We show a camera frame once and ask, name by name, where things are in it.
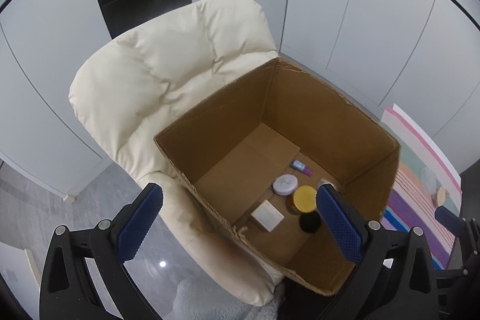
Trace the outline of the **beige heart-shaped powder puff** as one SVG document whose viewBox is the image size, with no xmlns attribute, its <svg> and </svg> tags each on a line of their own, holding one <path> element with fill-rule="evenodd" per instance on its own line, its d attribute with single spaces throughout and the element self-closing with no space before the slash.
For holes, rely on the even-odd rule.
<svg viewBox="0 0 480 320">
<path fill-rule="evenodd" d="M 443 186 L 440 186 L 433 196 L 434 203 L 437 207 L 442 206 L 447 200 L 448 191 Z"/>
</svg>

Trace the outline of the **blue bottle with pink cap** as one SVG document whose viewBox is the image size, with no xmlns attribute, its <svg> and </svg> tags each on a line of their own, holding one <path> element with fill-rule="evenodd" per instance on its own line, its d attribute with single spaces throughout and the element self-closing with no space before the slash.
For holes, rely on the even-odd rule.
<svg viewBox="0 0 480 320">
<path fill-rule="evenodd" d="M 313 175 L 312 169 L 310 169 L 305 163 L 301 162 L 298 159 L 295 159 L 294 161 L 292 161 L 290 163 L 290 167 L 295 171 L 303 173 L 304 175 L 307 175 L 307 176 Z"/>
</svg>

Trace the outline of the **clear plastic puff case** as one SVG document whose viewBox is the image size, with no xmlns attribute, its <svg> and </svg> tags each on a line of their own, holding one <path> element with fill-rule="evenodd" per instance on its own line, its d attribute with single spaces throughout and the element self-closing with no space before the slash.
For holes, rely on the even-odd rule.
<svg viewBox="0 0 480 320">
<path fill-rule="evenodd" d="M 421 184 L 425 193 L 433 196 L 437 193 L 437 177 L 436 174 L 427 166 L 421 169 Z"/>
</svg>

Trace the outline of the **black round lid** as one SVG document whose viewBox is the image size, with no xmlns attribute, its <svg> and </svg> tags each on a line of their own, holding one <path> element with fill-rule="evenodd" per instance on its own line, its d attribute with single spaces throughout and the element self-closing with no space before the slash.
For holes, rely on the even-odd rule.
<svg viewBox="0 0 480 320">
<path fill-rule="evenodd" d="M 300 229 L 308 234 L 313 234 L 319 230 L 322 224 L 320 214 L 315 210 L 310 213 L 302 214 L 299 217 Z"/>
</svg>

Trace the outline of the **striped multicolour blanket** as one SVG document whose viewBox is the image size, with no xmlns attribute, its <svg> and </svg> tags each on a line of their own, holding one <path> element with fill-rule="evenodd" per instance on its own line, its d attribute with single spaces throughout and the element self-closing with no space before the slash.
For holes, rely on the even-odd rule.
<svg viewBox="0 0 480 320">
<path fill-rule="evenodd" d="M 381 125 L 400 143 L 400 163 L 382 224 L 401 232 L 420 227 L 430 247 L 433 267 L 446 269 L 455 236 L 436 220 L 434 195 L 425 193 L 421 171 L 427 166 L 436 174 L 438 188 L 443 186 L 448 191 L 442 206 L 456 216 L 461 212 L 461 177 L 436 143 L 399 106 L 384 110 Z"/>
</svg>

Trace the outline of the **red tin can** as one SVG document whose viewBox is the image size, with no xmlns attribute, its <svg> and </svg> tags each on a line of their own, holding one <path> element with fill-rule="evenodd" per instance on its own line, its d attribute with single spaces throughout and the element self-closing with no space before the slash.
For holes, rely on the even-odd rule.
<svg viewBox="0 0 480 320">
<path fill-rule="evenodd" d="M 324 185 L 330 185 L 332 188 L 335 189 L 336 192 L 338 192 L 338 190 L 340 189 L 340 186 L 338 184 L 330 181 L 329 179 L 324 179 L 324 178 L 321 178 L 317 181 L 316 189 L 319 189 L 321 186 L 324 186 Z"/>
</svg>

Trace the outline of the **jar with yellow lid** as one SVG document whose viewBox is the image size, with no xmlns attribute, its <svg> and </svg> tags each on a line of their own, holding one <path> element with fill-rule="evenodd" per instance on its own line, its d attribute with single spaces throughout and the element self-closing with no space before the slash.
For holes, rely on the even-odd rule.
<svg viewBox="0 0 480 320">
<path fill-rule="evenodd" d="M 295 214 L 309 214 L 317 210 L 317 191 L 309 185 L 299 186 L 287 197 L 287 207 Z"/>
</svg>

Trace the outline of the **fluffy grey rug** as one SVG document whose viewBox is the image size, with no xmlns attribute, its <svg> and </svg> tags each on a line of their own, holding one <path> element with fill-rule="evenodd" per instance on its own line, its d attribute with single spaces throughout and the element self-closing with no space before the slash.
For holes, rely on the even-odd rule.
<svg viewBox="0 0 480 320">
<path fill-rule="evenodd" d="M 166 319 L 276 319 L 285 298 L 285 285 L 279 284 L 266 305 L 247 305 L 221 288 L 208 276 L 188 278 L 179 283 Z"/>
</svg>

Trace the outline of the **small white square box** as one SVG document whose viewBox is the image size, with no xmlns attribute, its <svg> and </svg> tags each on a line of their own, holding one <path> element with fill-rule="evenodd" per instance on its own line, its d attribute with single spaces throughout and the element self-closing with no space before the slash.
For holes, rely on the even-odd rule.
<svg viewBox="0 0 480 320">
<path fill-rule="evenodd" d="M 265 200 L 251 212 L 250 219 L 263 231 L 273 232 L 283 221 L 284 215 Z"/>
</svg>

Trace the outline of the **lilac round compact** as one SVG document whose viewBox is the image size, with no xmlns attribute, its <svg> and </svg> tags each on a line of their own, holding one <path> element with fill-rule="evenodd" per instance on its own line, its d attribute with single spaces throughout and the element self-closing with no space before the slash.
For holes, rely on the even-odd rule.
<svg viewBox="0 0 480 320">
<path fill-rule="evenodd" d="M 298 182 L 293 174 L 280 175 L 273 181 L 272 190 L 278 196 L 289 196 L 298 188 Z"/>
</svg>

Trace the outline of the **brown cardboard box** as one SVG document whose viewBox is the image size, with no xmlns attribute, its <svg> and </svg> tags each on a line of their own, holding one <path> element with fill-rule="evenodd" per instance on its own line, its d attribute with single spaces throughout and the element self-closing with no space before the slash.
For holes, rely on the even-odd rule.
<svg viewBox="0 0 480 320">
<path fill-rule="evenodd" d="M 295 159 L 338 184 L 363 218 L 379 219 L 395 182 L 399 142 L 334 88 L 273 59 L 226 85 L 162 130 L 155 142 L 182 183 L 228 235 L 285 276 L 321 295 L 353 269 L 328 228 L 308 234 L 272 183 Z M 283 215 L 273 232 L 250 213 L 268 200 Z"/>
</svg>

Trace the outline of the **cream padded chair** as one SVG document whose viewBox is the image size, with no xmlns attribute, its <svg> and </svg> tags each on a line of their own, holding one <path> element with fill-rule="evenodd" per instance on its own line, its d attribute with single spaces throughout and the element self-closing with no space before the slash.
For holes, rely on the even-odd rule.
<svg viewBox="0 0 480 320">
<path fill-rule="evenodd" d="M 160 218 L 224 290 L 263 306 L 282 275 L 229 239 L 180 183 L 154 137 L 225 85 L 277 56 L 255 0 L 201 0 L 143 23 L 94 53 L 68 99 L 108 157 L 144 187 L 163 190 Z"/>
</svg>

